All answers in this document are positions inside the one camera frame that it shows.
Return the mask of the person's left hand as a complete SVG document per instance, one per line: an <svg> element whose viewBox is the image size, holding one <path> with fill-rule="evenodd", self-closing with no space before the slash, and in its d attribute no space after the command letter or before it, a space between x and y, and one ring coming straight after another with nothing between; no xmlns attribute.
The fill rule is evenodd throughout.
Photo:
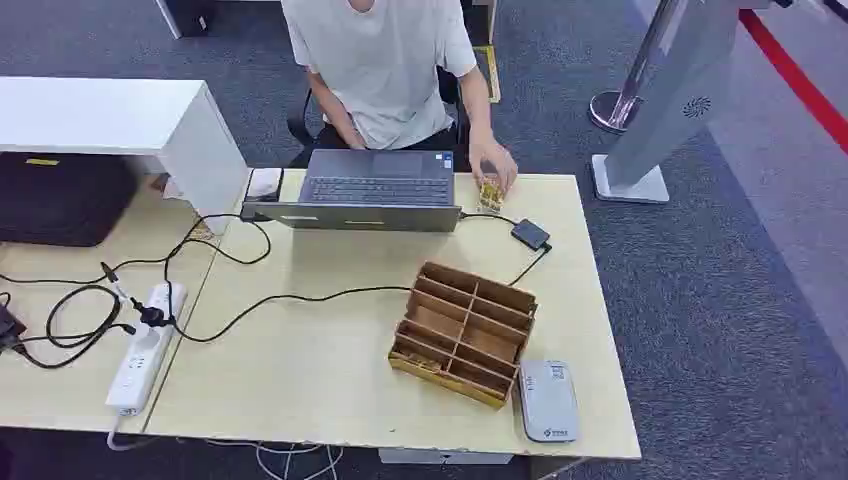
<svg viewBox="0 0 848 480"><path fill-rule="evenodd" d="M502 196L506 196L518 176L518 166L511 153L492 135L472 135L469 164L478 187L493 179Z"/></svg>

